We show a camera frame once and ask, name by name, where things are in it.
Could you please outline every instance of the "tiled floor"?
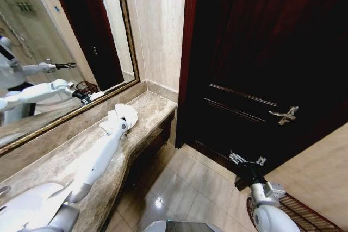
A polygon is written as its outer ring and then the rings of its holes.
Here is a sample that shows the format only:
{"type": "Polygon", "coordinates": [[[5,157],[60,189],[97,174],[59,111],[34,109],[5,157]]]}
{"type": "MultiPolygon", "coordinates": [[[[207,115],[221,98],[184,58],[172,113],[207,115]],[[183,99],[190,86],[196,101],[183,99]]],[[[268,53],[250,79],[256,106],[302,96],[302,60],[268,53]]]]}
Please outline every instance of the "tiled floor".
{"type": "Polygon", "coordinates": [[[143,231],[155,220],[210,223],[225,232],[256,231],[235,175],[184,145],[162,147],[138,183],[122,195],[109,231],[143,231]]]}

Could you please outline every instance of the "mirror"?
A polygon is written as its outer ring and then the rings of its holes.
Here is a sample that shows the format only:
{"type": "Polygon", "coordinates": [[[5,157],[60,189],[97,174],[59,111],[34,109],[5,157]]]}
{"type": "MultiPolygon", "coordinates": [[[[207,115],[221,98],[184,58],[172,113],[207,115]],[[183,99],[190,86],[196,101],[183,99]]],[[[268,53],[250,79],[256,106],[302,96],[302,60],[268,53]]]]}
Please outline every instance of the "mirror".
{"type": "Polygon", "coordinates": [[[138,81],[126,0],[0,0],[0,149],[138,81]]]}

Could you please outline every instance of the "marble wall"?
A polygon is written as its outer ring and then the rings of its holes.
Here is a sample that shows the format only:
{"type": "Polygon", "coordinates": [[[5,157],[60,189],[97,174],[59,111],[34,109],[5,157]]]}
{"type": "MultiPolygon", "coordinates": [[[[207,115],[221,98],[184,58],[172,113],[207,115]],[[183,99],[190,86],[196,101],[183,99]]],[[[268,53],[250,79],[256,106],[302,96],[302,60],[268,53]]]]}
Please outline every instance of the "marble wall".
{"type": "Polygon", "coordinates": [[[144,67],[145,78],[178,92],[185,0],[127,3],[136,54],[144,59],[139,67],[144,67]]]}
{"type": "Polygon", "coordinates": [[[268,181],[348,231],[348,123],[272,171],[268,181]]]}

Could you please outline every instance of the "wicker basket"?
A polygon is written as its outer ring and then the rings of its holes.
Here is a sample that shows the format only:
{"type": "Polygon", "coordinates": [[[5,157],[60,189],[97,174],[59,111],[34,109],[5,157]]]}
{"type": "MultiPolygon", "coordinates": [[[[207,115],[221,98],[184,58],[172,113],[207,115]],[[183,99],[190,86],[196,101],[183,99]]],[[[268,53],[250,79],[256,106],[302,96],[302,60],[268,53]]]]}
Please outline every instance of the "wicker basket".
{"type": "Polygon", "coordinates": [[[76,85],[76,89],[84,95],[91,95],[94,92],[98,92],[98,86],[88,81],[82,81],[76,85]]]}

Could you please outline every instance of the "dark wooden door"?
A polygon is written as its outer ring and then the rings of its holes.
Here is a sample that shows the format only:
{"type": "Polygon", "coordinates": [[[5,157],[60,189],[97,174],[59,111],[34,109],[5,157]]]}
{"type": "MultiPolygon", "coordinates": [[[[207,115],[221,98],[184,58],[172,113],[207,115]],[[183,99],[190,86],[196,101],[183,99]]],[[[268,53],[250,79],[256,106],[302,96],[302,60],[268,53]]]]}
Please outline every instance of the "dark wooden door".
{"type": "Polygon", "coordinates": [[[177,146],[239,175],[230,151],[263,156],[269,172],[345,123],[347,4],[186,0],[177,146]],[[269,113],[291,106],[282,126],[269,113]]]}
{"type": "Polygon", "coordinates": [[[101,90],[123,82],[103,0],[60,0],[101,90]]]}

